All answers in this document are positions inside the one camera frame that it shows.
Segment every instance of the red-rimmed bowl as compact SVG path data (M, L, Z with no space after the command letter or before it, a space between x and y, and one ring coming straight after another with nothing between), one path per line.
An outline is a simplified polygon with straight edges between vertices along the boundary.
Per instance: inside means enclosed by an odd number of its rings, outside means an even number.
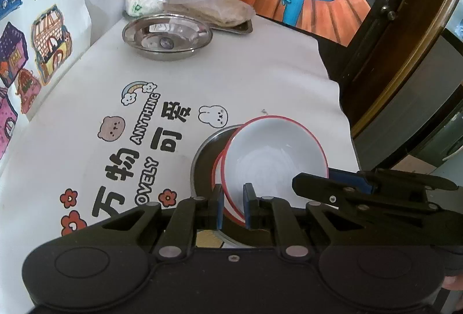
M315 136L283 116L251 119L222 152L221 183L231 207L241 216L245 183L252 183L258 197L283 198L291 207L305 208L309 200L297 196L291 186L299 173L328 178L328 163Z

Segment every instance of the white package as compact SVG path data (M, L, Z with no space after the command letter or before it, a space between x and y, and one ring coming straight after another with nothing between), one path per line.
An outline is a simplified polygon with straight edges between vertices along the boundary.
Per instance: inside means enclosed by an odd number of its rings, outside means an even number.
M139 17L162 12L165 0L126 0L126 12L129 16Z

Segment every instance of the cloud cartoon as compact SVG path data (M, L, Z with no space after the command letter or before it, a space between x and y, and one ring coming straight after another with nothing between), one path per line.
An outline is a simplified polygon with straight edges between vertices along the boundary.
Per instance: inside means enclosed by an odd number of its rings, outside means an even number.
M198 119L215 129L221 129L228 123L228 113L225 108L219 105L201 106Z
M154 83L146 83L142 86L143 93L153 93L154 89L157 88L157 85Z
M124 97L122 97L121 103L122 103L124 106L128 106L128 105L130 105L131 103L134 103L136 99L137 99L137 94L136 94L136 93L126 93L126 94L124 95Z

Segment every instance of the table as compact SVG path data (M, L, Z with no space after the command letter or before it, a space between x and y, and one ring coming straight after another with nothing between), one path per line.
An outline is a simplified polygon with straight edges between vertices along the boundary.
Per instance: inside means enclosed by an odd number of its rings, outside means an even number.
M195 152L220 127L290 117L316 136L330 167L358 169L315 39L255 17L248 36L216 32L189 59L154 62L122 42L125 23L58 83L0 177L1 312L32 307L21 266L36 246L145 198L170 207L189 197Z

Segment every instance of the stainless steel tray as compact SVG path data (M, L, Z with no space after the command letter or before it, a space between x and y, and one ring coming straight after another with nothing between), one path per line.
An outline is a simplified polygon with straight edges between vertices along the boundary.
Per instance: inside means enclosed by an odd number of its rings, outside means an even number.
M140 16L140 17L129 16L126 11L123 11L122 14L125 17L125 19L128 20L128 21L133 21L133 20L145 17L145 16ZM233 34L249 34L249 33L251 33L253 31L252 21L251 20L248 20L248 21L246 21L246 22L244 22L242 24L239 24L237 26L233 26L232 28L223 28L223 27L218 26L216 24L212 24L211 22L204 22L204 23L207 24L213 30L219 30L221 32L228 32L228 33L233 33Z

